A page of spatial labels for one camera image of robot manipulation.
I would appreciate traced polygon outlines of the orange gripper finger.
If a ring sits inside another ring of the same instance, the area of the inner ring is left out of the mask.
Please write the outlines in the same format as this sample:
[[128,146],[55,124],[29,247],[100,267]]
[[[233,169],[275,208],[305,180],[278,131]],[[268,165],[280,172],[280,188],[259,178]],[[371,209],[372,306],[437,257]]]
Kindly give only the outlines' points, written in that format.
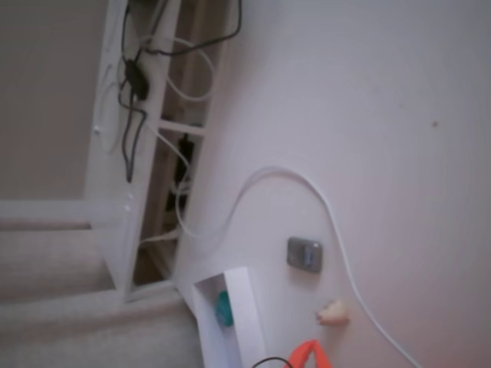
[[297,346],[290,354],[288,361],[293,368],[304,368],[313,351],[313,340],[308,340]]
[[311,353],[313,354],[316,368],[332,368],[326,352],[317,340],[311,341]]

